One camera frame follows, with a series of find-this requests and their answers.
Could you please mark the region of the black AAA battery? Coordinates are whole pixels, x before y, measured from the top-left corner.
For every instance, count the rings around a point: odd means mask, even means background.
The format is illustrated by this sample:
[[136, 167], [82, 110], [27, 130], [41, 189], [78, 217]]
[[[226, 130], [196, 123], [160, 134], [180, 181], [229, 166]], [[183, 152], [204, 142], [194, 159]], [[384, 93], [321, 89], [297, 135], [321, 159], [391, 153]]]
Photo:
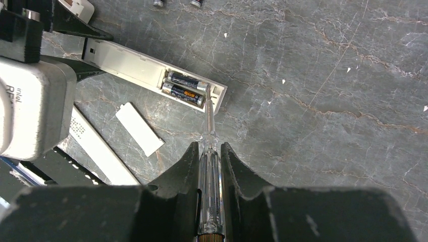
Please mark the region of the black AAA battery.
[[153, 0], [153, 6], [156, 8], [163, 8], [165, 6], [165, 0]]
[[203, 4], [203, 0], [190, 0], [189, 3], [196, 8], [201, 8]]
[[200, 94], [197, 94], [193, 91], [190, 91], [186, 88], [183, 88], [170, 82], [163, 83], [162, 91], [179, 99], [183, 99], [187, 102], [195, 104], [197, 106], [202, 106], [204, 103], [204, 97]]
[[209, 87], [208, 83], [206, 82], [200, 81], [189, 76], [185, 76], [184, 74], [178, 72], [169, 72], [167, 78], [172, 83], [180, 84], [182, 86], [186, 86], [188, 88], [203, 92], [207, 92]]

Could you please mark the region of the long white remote back cover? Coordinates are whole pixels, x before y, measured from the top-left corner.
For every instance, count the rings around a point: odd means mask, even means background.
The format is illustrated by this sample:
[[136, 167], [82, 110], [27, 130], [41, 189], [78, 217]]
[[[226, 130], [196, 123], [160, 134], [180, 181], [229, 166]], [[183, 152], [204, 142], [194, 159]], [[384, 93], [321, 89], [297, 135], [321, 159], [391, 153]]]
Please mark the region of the long white remote back cover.
[[73, 106], [71, 114], [70, 134], [112, 185], [133, 186], [140, 184], [75, 106]]

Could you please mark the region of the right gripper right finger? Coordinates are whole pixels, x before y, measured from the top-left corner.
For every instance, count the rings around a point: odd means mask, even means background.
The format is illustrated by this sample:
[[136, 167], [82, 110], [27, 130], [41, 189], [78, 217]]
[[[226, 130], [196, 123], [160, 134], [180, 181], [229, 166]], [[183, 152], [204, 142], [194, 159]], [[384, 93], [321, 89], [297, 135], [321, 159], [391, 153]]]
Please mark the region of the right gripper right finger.
[[416, 241], [398, 202], [377, 188], [278, 187], [221, 146], [228, 241]]

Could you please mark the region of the white remote control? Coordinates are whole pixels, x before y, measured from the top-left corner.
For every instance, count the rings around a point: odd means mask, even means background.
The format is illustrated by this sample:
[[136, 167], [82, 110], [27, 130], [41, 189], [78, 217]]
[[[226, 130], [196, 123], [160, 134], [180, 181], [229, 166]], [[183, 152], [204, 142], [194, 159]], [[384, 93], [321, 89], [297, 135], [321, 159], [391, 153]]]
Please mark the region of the white remote control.
[[184, 77], [209, 84], [215, 114], [219, 111], [228, 88], [208, 78], [106, 40], [86, 38], [81, 59], [104, 72], [201, 112], [204, 112], [203, 103], [197, 105], [183, 98], [175, 97], [162, 89], [169, 73], [176, 72]]
[[94, 5], [88, 0], [59, 0], [59, 2], [86, 24], [95, 12]]

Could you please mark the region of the white battery cover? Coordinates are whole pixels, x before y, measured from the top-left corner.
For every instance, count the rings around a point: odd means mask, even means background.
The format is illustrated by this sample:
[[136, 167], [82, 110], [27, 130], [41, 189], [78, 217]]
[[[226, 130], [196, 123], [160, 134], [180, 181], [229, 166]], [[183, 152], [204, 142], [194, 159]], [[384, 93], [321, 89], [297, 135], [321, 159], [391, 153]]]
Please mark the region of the white battery cover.
[[143, 150], [146, 157], [151, 156], [164, 144], [164, 141], [156, 135], [132, 103], [121, 104], [116, 117]]

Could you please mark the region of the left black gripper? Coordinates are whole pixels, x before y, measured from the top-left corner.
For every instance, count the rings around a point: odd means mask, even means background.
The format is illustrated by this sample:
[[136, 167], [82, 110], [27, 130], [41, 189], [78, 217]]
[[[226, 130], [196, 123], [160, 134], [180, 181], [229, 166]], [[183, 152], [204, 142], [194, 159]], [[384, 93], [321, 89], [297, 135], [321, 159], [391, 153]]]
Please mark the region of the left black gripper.
[[[25, 64], [40, 60], [43, 31], [51, 29], [62, 34], [112, 41], [114, 37], [92, 27], [55, 1], [1, 1], [1, 57]], [[42, 55], [41, 60], [68, 65], [77, 82], [102, 75], [105, 71], [80, 60]]]

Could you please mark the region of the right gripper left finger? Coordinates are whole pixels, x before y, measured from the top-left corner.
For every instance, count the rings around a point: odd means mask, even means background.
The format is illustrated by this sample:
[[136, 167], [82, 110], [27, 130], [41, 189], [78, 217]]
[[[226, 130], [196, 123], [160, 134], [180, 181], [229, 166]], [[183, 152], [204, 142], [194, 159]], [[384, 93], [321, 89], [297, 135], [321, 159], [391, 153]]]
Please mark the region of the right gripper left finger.
[[194, 241], [199, 145], [146, 185], [23, 189], [1, 241]]

